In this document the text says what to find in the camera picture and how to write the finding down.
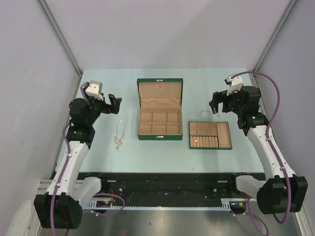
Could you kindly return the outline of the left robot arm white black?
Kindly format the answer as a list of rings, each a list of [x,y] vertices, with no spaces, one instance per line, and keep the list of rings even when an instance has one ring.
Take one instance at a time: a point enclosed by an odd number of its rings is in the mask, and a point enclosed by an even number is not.
[[[63,129],[66,149],[62,163],[45,193],[36,195],[34,200],[43,228],[77,229],[83,209],[94,195],[102,197],[108,193],[108,183],[97,177],[87,177],[79,187],[75,186],[95,136],[93,124],[101,114],[118,114],[120,110],[121,98],[108,96],[109,104],[102,94],[76,98],[69,104],[70,121]]]

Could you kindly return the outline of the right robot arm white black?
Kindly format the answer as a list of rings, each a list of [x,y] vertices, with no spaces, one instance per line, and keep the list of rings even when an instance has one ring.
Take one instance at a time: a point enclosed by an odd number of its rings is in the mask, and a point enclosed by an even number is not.
[[[227,192],[232,197],[246,193],[257,200],[263,214],[299,212],[307,192],[308,182],[299,177],[285,161],[268,127],[267,117],[259,111],[261,92],[253,86],[242,86],[232,93],[214,92],[209,105],[212,112],[233,112],[238,117],[238,127],[253,145],[265,173],[265,181],[250,175],[236,177],[228,183]]]

